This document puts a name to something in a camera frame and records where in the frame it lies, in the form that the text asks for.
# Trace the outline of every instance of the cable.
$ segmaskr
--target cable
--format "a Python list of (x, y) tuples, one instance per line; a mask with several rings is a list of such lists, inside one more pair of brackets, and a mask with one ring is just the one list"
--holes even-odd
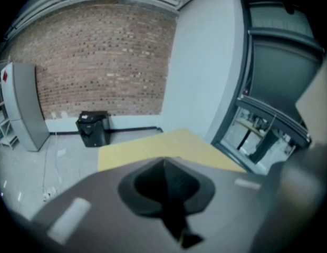
[(55, 163), (56, 173), (57, 173), (57, 176), (58, 176), (58, 183), (59, 183), (59, 190), (60, 190), (61, 184), (63, 183), (63, 179), (60, 176), (59, 169), (58, 169), (58, 163), (57, 163), (58, 136), (57, 136), (57, 132), (55, 134), (56, 134), (56, 145), (55, 145), (55, 162), (54, 163)]
[(45, 151), (45, 158), (44, 158), (44, 173), (43, 173), (43, 194), (45, 192), (45, 173), (46, 173), (46, 158), (47, 158), (47, 151), (49, 149), (49, 145), (50, 145), (50, 139), (51, 137), (49, 137), (49, 140), (47, 142), (47, 146), (46, 146), (46, 151)]

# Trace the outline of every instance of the white wall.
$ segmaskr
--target white wall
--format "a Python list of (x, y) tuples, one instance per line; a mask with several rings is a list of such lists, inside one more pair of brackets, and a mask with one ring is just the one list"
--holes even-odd
[(240, 0), (193, 0), (181, 10), (161, 112), (163, 131), (188, 128), (212, 141), (237, 83), (243, 36)]

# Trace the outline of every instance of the black trash bin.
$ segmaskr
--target black trash bin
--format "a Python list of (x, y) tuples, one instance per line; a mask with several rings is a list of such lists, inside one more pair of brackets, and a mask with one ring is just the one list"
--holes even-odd
[(86, 147), (110, 144), (110, 123), (107, 111), (83, 111), (76, 125)]

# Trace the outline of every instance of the black baseboard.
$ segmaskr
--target black baseboard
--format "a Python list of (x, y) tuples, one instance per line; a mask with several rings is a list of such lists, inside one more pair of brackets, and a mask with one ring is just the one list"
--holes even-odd
[[(110, 129), (110, 132), (115, 133), (115, 132), (139, 131), (139, 130), (150, 130), (150, 129), (156, 129), (160, 132), (163, 132), (161, 128), (158, 128), (156, 126), (148, 126), (145, 128), (131, 128), (131, 129)], [(76, 134), (79, 134), (79, 131), (57, 132), (57, 135), (76, 135)], [(50, 132), (50, 135), (56, 135), (56, 132)]]

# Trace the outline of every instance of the window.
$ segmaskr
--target window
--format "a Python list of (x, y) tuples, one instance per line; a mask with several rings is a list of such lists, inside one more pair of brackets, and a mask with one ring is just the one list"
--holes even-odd
[(212, 144), (247, 169), (265, 173), (310, 144), (295, 103), (313, 80), (323, 49), (297, 7), (291, 15), (279, 0), (242, 0), (242, 5), (242, 71)]

